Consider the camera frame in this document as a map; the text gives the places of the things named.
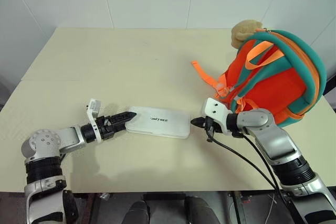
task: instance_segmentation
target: table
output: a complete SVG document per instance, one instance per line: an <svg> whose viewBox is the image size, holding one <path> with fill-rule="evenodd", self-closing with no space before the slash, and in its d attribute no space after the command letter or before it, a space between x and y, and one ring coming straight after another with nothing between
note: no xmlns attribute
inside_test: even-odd
<svg viewBox="0 0 336 224"><path fill-rule="evenodd" d="M38 129L88 123L90 98L102 102L101 115L136 105L199 116L214 91L191 60L219 76L235 53L228 29L58 28L0 113L0 190L23 191L26 185L22 142ZM327 186L336 185L335 125L322 98L301 122L285 128ZM267 172L244 140L215 137ZM67 188L76 193L271 189L194 126L185 140L120 132L67 155L62 169Z"/></svg>

